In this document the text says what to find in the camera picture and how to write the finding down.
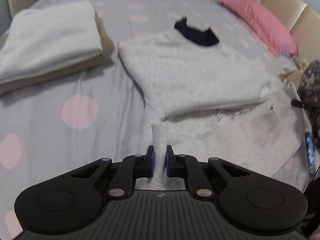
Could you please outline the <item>grey printed sweatshirt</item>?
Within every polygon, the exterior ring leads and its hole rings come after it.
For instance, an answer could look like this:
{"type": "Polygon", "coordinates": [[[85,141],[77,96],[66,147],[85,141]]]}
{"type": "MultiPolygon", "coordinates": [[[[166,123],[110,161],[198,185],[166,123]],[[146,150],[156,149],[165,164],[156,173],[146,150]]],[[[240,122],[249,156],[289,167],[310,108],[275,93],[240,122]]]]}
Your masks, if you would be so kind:
{"type": "Polygon", "coordinates": [[[174,29],[121,41],[120,58],[145,101],[140,152],[155,148],[155,173],[140,190],[182,189],[165,172],[168,145],[199,161],[218,157],[304,191],[310,183],[304,136],[310,129],[291,83],[267,72],[211,30],[174,29]]]}

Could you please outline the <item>polka dot bed sheet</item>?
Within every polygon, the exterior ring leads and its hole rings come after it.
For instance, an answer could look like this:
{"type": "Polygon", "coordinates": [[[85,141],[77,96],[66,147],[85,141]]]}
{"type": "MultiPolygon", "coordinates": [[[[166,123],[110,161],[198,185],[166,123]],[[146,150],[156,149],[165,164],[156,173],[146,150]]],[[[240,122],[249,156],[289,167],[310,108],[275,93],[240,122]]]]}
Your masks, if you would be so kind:
{"type": "MultiPolygon", "coordinates": [[[[34,8],[74,1],[40,0],[34,8]]],[[[171,30],[187,16],[272,75],[293,66],[215,0],[89,1],[114,43],[171,30]]],[[[118,162],[138,153],[143,112],[143,95],[117,53],[93,69],[1,96],[1,239],[21,232],[14,202],[24,189],[103,157],[118,162]]]]}

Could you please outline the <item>dark floral fabric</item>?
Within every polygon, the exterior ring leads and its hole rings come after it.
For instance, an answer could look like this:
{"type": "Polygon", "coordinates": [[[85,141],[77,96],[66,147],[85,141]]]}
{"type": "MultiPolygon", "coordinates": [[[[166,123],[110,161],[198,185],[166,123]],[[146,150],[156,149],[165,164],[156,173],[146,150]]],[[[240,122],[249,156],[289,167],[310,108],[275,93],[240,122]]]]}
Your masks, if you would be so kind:
{"type": "Polygon", "coordinates": [[[307,110],[312,125],[315,145],[319,151],[319,60],[312,61],[304,71],[298,95],[307,110]]]}

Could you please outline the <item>beige folded garment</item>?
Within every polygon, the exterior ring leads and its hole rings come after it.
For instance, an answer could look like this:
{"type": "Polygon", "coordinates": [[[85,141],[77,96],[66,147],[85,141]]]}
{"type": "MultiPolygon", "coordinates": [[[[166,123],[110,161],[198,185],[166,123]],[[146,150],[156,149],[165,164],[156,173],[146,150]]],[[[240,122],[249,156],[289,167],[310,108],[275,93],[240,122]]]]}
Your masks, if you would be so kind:
{"type": "Polygon", "coordinates": [[[100,54],[98,54],[95,57],[89,57],[87,59],[67,63],[67,65],[63,68],[51,71],[46,74],[1,83],[1,95],[16,89],[35,85],[37,83],[46,82],[52,79],[57,79],[66,75],[71,75],[82,70],[91,69],[93,67],[97,67],[107,62],[110,59],[112,53],[114,52],[114,43],[108,37],[103,25],[103,20],[98,16],[97,12],[95,12],[95,22],[97,25],[98,33],[100,35],[101,47],[103,49],[103,51],[100,54]]]}

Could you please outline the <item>pink pillow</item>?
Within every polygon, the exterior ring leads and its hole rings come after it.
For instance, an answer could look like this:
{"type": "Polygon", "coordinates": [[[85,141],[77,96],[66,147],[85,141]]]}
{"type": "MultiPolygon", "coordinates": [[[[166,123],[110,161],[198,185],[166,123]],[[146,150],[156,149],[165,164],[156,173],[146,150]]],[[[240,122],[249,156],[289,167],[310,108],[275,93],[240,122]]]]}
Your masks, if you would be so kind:
{"type": "Polygon", "coordinates": [[[274,57],[279,58],[283,53],[290,57],[299,55],[299,46],[290,32],[259,2],[254,0],[218,0],[218,2],[241,18],[274,57]]]}

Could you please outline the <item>white folded garment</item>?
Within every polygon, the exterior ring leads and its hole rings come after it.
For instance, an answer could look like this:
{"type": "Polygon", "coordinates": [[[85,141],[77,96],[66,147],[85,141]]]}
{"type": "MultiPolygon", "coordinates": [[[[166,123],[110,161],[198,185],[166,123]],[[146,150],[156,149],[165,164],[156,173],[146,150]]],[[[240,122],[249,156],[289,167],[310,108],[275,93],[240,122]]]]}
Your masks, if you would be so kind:
{"type": "Polygon", "coordinates": [[[46,74],[102,51],[90,1],[25,9],[15,15],[1,48],[1,83],[46,74]]]}

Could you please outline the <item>beige padded headboard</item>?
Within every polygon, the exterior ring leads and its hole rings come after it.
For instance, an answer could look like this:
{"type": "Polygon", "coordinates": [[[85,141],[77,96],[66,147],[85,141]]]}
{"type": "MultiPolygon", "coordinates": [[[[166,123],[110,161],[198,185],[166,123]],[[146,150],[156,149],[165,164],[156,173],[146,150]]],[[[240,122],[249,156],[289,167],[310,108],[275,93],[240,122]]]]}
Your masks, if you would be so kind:
{"type": "Polygon", "coordinates": [[[254,0],[262,4],[286,27],[299,46],[295,62],[319,59],[319,13],[302,0],[254,0]]]}

